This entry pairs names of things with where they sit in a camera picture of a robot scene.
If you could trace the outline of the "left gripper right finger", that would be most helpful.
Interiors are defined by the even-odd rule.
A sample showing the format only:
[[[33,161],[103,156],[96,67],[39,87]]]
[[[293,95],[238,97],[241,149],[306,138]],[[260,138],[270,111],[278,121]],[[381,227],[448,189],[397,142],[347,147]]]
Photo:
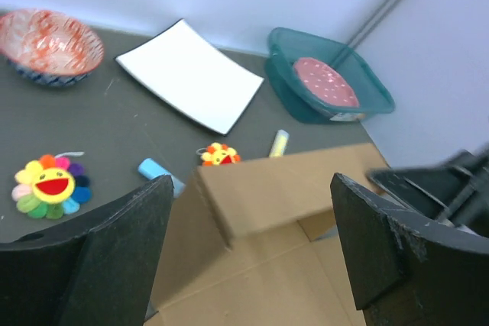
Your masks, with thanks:
[[[336,173],[330,185],[356,309],[368,325],[486,325],[488,239]]]

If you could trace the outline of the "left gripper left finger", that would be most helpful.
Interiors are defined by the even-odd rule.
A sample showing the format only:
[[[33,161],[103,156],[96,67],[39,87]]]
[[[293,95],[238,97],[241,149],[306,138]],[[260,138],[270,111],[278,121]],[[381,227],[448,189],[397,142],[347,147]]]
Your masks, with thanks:
[[[173,201],[169,176],[1,245],[3,325],[142,325]]]

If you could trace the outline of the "brown cardboard box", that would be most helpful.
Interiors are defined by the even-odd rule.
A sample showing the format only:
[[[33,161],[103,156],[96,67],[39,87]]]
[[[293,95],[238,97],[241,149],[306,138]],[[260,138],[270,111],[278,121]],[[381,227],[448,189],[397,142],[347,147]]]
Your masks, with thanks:
[[[363,325],[330,182],[386,162],[354,144],[199,167],[173,204],[150,325]]]

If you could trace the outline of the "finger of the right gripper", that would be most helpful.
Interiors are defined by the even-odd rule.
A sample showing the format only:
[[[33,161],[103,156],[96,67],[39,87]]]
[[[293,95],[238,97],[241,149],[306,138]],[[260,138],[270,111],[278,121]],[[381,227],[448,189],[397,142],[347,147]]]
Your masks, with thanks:
[[[373,169],[367,178],[427,218],[488,237],[487,150],[463,150],[435,166]]]

